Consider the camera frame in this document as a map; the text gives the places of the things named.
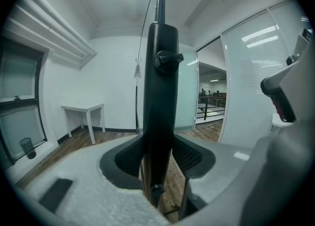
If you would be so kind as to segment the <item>black mesh wastebasket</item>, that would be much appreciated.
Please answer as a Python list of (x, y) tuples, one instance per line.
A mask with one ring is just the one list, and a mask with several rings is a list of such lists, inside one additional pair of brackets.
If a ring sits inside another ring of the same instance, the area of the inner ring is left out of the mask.
[(34, 150), (34, 146), (32, 144), (32, 140), (29, 137), (26, 137), (20, 141), (20, 145), (28, 157), (28, 159), (34, 159), (36, 157), (36, 151)]

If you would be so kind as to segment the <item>black-framed rolling whiteboard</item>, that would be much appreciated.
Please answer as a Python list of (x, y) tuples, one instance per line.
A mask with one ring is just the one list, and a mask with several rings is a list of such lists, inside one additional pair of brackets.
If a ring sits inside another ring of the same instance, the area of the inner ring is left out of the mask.
[(154, 21), (148, 27), (144, 94), (142, 182), (149, 203), (167, 219), (179, 210), (167, 210), (162, 199), (174, 143), (179, 65), (179, 32), (166, 22), (166, 0), (155, 1)]

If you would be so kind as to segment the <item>black metal railing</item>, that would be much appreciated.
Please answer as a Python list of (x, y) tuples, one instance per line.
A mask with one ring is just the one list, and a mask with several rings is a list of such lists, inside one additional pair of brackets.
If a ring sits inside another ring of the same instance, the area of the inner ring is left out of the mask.
[(226, 96), (199, 96), (196, 124), (222, 120), (225, 115)]

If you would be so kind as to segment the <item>small white table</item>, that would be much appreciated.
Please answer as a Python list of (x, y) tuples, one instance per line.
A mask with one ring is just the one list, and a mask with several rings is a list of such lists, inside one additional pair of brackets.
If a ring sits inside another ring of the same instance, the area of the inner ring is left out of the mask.
[(95, 136), (94, 136), (94, 132), (93, 132), (91, 112), (99, 109), (100, 110), (101, 129), (102, 129), (102, 132), (105, 133), (105, 117), (104, 117), (104, 104), (103, 103), (73, 102), (70, 104), (62, 105), (61, 108), (62, 108), (63, 115), (64, 115), (64, 122), (65, 122), (65, 127), (67, 130), (67, 134), (70, 138), (72, 137), (72, 133), (71, 133), (71, 130), (70, 130), (69, 124), (68, 124), (68, 118), (67, 118), (67, 113), (66, 113), (67, 110), (82, 112), (82, 113), (86, 114), (86, 119), (87, 119), (91, 143), (93, 145), (95, 145), (96, 141), (95, 141)]

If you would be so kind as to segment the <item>frosted glass door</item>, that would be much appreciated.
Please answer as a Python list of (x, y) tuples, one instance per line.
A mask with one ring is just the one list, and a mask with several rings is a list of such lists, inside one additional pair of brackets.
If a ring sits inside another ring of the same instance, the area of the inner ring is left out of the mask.
[(198, 59), (197, 53), (189, 48), (180, 47), (184, 60), (179, 64), (178, 96), (175, 131), (195, 127), (198, 103)]

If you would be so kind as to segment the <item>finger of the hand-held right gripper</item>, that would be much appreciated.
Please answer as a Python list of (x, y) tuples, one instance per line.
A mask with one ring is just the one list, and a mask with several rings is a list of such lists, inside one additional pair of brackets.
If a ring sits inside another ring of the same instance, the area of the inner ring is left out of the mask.
[(310, 30), (301, 30), (286, 64), (260, 83), (276, 108), (275, 120), (293, 123), (315, 119), (315, 45)]
[(315, 121), (273, 135), (266, 163), (242, 209), (240, 226), (298, 226), (306, 182), (315, 167)]

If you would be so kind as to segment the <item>black-framed window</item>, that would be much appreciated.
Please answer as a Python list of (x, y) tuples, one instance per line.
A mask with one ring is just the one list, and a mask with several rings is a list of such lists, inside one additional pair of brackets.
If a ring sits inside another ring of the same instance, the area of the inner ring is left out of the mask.
[(43, 53), (0, 38), (0, 166), (14, 165), (24, 153), (20, 141), (31, 138), (34, 150), (47, 140), (39, 106)]

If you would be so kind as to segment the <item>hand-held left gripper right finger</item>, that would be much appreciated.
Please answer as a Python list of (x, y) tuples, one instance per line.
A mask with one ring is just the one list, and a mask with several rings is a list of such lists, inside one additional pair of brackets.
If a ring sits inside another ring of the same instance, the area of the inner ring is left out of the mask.
[(185, 177), (182, 220), (210, 204), (236, 178), (251, 149), (175, 135), (172, 156)]

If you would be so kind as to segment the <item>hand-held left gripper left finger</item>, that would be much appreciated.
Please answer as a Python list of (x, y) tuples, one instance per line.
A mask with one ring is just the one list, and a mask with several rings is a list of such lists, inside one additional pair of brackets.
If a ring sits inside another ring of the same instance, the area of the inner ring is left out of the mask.
[[(99, 167), (105, 153), (136, 138), (132, 135), (76, 150), (42, 172), (25, 189), (16, 188), (17, 196), (48, 226), (166, 226), (169, 221), (141, 190), (115, 186)], [(39, 201), (58, 178), (70, 180), (72, 185), (52, 213)]]

